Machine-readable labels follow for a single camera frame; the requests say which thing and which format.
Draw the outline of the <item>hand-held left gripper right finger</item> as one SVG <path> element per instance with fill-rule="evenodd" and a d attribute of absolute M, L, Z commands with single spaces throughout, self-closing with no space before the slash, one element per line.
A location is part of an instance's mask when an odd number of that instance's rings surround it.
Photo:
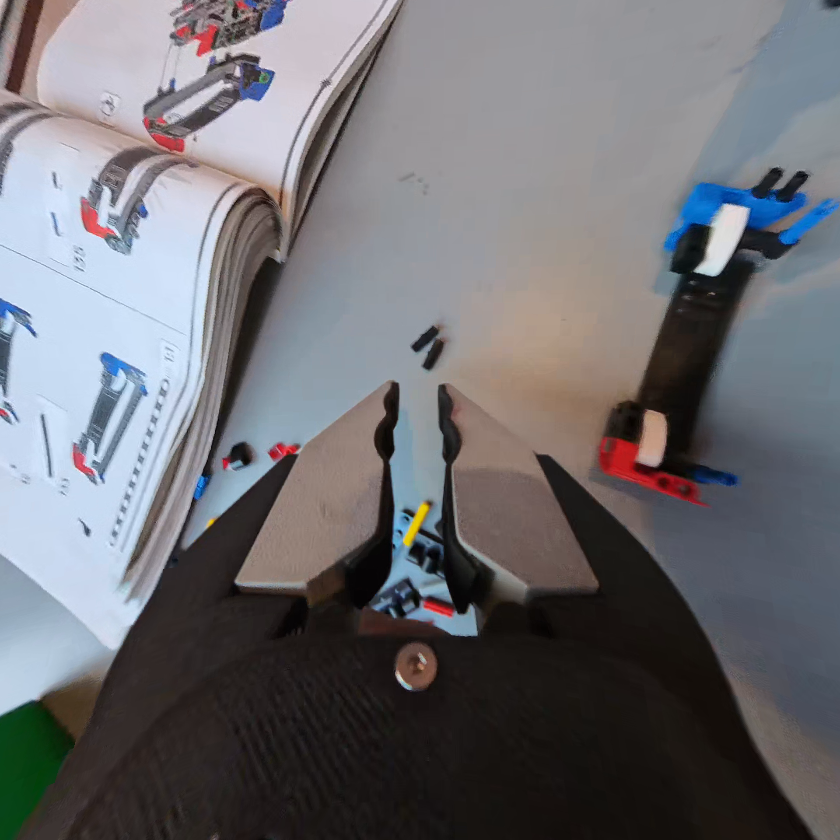
<path fill-rule="evenodd" d="M 533 450 L 451 384 L 437 389 L 437 416 L 444 576 L 456 611 L 597 595 L 600 582 Z"/>

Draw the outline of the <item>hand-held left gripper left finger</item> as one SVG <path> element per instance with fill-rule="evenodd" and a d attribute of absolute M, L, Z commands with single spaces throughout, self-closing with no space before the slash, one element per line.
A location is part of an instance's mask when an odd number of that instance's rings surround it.
<path fill-rule="evenodd" d="M 303 446 L 239 570 L 240 591 L 369 604 L 392 567 L 399 402 L 387 381 Z"/>

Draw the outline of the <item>grey desk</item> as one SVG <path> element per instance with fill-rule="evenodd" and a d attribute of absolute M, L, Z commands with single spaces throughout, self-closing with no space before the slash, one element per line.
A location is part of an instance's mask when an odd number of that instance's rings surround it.
<path fill-rule="evenodd" d="M 664 314 L 647 293 L 677 211 L 606 129 L 704 104 L 711 21 L 665 4 L 402 2 L 282 263 L 248 298 L 189 517 L 26 838 L 814 838 L 838 810 L 761 732 L 769 689 L 660 564 L 626 483 L 593 484 Z M 411 344 L 436 324 L 444 351 Z M 528 445 L 601 589 L 427 624 L 235 578 L 303 446 L 400 387 L 395 511 L 445 481 L 438 387 Z M 812 539 L 781 514 L 731 546 L 674 512 L 677 560 L 753 564 Z"/>

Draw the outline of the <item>black panel toy brick assembly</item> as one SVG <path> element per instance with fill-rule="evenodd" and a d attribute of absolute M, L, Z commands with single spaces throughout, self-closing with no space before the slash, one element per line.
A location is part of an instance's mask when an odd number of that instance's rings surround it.
<path fill-rule="evenodd" d="M 751 187 L 701 182 L 689 192 L 664 242 L 677 276 L 633 400 L 614 405 L 598 448 L 606 476 L 701 508 L 703 486 L 736 487 L 730 472 L 700 465 L 690 450 L 712 374 L 761 260 L 777 260 L 835 214 L 837 199 L 808 204 L 807 171 L 784 185 L 770 168 Z"/>

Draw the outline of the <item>green box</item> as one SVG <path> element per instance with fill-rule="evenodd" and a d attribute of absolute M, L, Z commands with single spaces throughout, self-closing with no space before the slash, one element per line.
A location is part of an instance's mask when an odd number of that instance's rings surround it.
<path fill-rule="evenodd" d="M 75 739 L 40 701 L 1 717 L 1 838 L 15 839 Z"/>

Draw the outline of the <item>pile of loose toy bricks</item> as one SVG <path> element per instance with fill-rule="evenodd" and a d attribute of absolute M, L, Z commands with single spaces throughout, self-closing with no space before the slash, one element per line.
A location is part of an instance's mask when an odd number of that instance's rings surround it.
<path fill-rule="evenodd" d="M 309 504 L 301 483 L 278 496 L 260 527 L 257 539 L 234 580 L 249 594 L 292 595 L 310 606 L 345 596 L 355 606 L 392 618 L 412 618 L 427 624 L 453 620 L 456 609 L 445 586 L 444 549 L 438 535 L 424 530 L 432 508 L 393 510 L 391 486 L 364 486 L 358 502 L 339 494 L 340 513 L 350 520 L 330 520 L 325 508 L 313 524 L 294 501 Z"/>

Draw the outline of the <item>open building instruction booklet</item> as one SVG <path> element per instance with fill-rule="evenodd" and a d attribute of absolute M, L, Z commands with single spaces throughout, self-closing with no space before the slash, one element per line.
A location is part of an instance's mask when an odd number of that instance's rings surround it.
<path fill-rule="evenodd" d="M 402 2 L 75 2 L 2 91 L 2 557 L 115 649 Z"/>

